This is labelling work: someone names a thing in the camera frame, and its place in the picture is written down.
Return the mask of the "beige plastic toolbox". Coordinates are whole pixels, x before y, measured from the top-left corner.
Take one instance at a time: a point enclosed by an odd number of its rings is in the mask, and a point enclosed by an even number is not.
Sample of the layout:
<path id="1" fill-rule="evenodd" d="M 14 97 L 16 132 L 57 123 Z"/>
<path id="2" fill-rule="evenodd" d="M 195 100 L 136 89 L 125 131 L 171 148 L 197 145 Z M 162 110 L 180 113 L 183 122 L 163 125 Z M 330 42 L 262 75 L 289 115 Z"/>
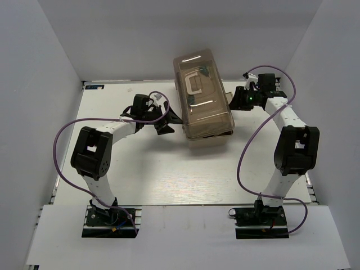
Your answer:
<path id="1" fill-rule="evenodd" d="M 209 77 L 199 69 L 206 66 Z M 235 122 L 213 53 L 203 49 L 173 60 L 175 88 L 183 120 L 183 132 L 191 149 L 225 145 Z M 195 96 L 188 106 L 187 96 Z"/>

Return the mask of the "stubby green orange-capped screwdriver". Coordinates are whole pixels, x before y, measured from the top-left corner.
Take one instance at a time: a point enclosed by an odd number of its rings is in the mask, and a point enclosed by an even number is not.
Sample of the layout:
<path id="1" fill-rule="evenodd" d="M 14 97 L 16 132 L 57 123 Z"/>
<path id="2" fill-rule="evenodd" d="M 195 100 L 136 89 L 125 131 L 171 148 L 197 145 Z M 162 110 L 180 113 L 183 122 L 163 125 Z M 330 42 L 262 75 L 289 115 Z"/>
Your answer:
<path id="1" fill-rule="evenodd" d="M 195 96 L 194 95 L 188 95 L 187 96 L 187 103 L 188 103 L 188 106 L 193 106 L 195 104 Z"/>

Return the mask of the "stubby green handled screwdriver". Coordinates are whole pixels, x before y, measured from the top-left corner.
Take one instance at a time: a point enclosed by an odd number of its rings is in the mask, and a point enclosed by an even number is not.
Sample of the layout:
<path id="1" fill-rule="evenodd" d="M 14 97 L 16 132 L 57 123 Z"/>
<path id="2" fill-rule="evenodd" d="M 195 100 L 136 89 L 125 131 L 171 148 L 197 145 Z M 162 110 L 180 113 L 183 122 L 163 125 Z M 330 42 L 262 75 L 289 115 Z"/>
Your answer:
<path id="1" fill-rule="evenodd" d="M 207 68 L 206 66 L 200 67 L 199 72 L 200 72 L 203 76 L 209 77 L 209 70 L 208 70 L 208 68 Z"/>

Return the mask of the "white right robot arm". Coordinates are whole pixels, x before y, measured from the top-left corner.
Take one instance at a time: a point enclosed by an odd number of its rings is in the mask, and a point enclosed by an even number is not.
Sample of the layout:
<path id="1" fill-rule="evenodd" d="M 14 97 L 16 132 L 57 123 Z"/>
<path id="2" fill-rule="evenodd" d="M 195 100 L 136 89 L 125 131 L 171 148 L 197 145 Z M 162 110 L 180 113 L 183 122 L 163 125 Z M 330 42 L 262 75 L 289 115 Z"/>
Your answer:
<path id="1" fill-rule="evenodd" d="M 245 73 L 244 77 L 246 84 L 236 88 L 230 109 L 250 111 L 261 107 L 280 131 L 273 156 L 275 170 L 265 190 L 258 195 L 262 205 L 254 210 L 255 220 L 267 224 L 275 216 L 274 209 L 282 206 L 292 185 L 315 167 L 320 131 L 297 116 L 287 95 L 277 89 L 274 74 Z"/>

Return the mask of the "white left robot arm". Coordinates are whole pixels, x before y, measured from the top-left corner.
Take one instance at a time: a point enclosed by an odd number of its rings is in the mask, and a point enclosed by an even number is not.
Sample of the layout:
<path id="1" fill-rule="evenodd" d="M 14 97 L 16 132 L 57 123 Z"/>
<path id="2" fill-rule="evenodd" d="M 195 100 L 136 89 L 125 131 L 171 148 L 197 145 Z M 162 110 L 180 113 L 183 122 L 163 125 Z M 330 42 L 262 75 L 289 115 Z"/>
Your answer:
<path id="1" fill-rule="evenodd" d="M 146 125 L 154 126 L 158 135 L 164 135 L 174 133 L 171 124 L 182 123 L 167 98 L 152 92 L 135 95 L 133 104 L 122 112 L 119 120 L 80 130 L 70 164 L 85 180 L 93 197 L 91 206 L 100 212 L 99 216 L 106 224 L 114 224 L 119 218 L 117 198 L 107 178 L 113 145 Z"/>

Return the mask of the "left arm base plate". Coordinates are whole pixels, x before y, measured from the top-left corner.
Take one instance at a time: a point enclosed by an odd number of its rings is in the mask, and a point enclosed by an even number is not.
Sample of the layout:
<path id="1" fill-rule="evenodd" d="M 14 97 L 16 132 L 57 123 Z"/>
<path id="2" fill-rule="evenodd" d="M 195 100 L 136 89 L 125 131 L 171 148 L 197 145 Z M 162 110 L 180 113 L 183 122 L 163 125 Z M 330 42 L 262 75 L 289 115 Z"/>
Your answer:
<path id="1" fill-rule="evenodd" d="M 115 210 L 110 216 L 100 214 L 93 207 L 88 206 L 82 229 L 82 238 L 99 239 L 135 239 L 140 231 L 142 208 L 140 206 L 127 207 L 125 210 L 129 216 L 121 211 Z"/>

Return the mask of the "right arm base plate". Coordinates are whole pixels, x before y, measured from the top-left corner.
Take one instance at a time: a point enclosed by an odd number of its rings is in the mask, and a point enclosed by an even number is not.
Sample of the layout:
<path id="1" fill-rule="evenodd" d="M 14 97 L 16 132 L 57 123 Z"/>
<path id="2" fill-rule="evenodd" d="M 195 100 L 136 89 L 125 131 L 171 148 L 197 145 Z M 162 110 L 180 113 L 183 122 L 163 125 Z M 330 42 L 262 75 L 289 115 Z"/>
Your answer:
<path id="1" fill-rule="evenodd" d="M 265 213 L 255 207 L 231 208 L 228 215 L 235 220 L 238 240 L 288 239 L 289 231 L 283 207 Z"/>

